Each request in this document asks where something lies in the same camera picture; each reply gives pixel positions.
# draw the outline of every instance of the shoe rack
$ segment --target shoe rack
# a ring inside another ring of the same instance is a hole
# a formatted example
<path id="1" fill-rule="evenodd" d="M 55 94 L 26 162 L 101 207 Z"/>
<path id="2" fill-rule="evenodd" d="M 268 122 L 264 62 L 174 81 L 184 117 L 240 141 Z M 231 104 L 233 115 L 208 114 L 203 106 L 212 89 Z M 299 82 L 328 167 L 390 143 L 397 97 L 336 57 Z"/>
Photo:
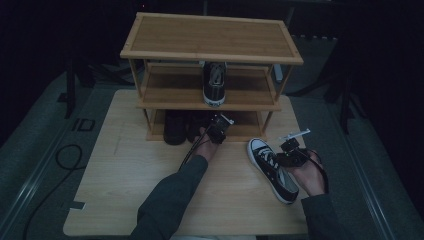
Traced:
<path id="1" fill-rule="evenodd" d="M 163 140 L 166 109 L 222 111 L 235 120 L 226 141 L 266 139 L 285 83 L 293 67 L 303 64 L 282 21 L 155 13 L 137 13 L 120 56 L 130 62 L 147 140 Z M 142 80 L 136 59 L 145 63 Z M 225 102 L 217 108 L 204 103 L 200 61 L 228 64 Z M 287 65 L 278 89 L 274 64 Z"/>

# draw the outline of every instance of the bottom shelf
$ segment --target bottom shelf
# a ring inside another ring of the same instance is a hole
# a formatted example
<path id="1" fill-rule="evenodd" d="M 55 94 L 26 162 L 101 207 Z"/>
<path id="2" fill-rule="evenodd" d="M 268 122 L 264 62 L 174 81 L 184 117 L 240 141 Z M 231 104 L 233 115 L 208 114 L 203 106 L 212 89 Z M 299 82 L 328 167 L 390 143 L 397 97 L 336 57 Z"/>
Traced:
<path id="1" fill-rule="evenodd" d="M 222 113 L 235 122 L 234 125 L 228 128 L 225 141 L 247 142 L 252 138 L 267 140 L 265 133 L 262 132 L 261 112 L 222 111 Z M 152 110 L 150 122 L 152 131 L 148 131 L 146 139 L 148 141 L 163 141 L 165 110 Z"/>

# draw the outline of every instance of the dark sleeve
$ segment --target dark sleeve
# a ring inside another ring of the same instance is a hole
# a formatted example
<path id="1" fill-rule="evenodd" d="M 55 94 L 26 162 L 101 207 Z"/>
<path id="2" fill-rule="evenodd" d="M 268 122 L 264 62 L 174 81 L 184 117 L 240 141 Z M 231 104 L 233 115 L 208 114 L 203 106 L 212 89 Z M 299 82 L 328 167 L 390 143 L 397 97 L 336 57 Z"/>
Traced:
<path id="1" fill-rule="evenodd" d="M 302 205 L 308 224 L 309 239 L 353 239 L 353 236 L 339 223 L 328 194 L 302 199 Z"/>
<path id="2" fill-rule="evenodd" d="M 177 231 L 208 162 L 193 156 L 181 170 L 162 179 L 138 209 L 130 239 L 169 239 Z"/>

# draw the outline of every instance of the black shoe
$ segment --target black shoe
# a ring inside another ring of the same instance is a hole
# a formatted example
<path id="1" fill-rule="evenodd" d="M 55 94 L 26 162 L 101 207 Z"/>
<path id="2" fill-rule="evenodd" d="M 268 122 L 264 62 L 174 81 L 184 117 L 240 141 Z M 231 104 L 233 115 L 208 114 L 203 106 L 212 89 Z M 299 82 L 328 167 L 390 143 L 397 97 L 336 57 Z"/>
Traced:
<path id="1" fill-rule="evenodd" d="M 196 136 L 200 136 L 200 127 L 207 128 L 211 122 L 211 111 L 192 111 L 190 115 L 187 140 L 194 142 Z"/>
<path id="2" fill-rule="evenodd" d="M 293 203 L 297 198 L 299 188 L 287 171 L 275 162 L 275 153 L 268 144 L 261 139 L 254 138 L 247 145 L 247 153 L 253 165 L 268 178 L 278 200 L 285 204 Z"/>
<path id="3" fill-rule="evenodd" d="M 182 110 L 166 110 L 163 139 L 170 145 L 179 145 L 186 140 L 186 112 Z"/>
<path id="4" fill-rule="evenodd" d="M 219 107 L 225 101 L 225 63 L 206 62 L 203 67 L 203 99 L 211 107 Z"/>

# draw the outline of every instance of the person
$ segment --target person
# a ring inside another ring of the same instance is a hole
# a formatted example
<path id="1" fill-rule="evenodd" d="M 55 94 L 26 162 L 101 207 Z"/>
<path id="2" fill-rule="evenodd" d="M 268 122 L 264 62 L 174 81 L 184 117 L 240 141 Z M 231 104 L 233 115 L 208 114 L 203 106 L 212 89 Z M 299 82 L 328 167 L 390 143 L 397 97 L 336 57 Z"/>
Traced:
<path id="1" fill-rule="evenodd" d="M 215 156 L 218 144 L 205 134 L 202 144 L 180 171 L 162 179 L 141 204 L 137 225 L 129 239 L 170 239 L 178 230 L 184 212 L 193 197 L 208 163 Z M 302 199 L 310 239 L 349 239 L 337 220 L 330 197 L 324 192 L 324 180 L 309 161 L 300 168 L 287 169 L 305 189 L 308 198 Z"/>

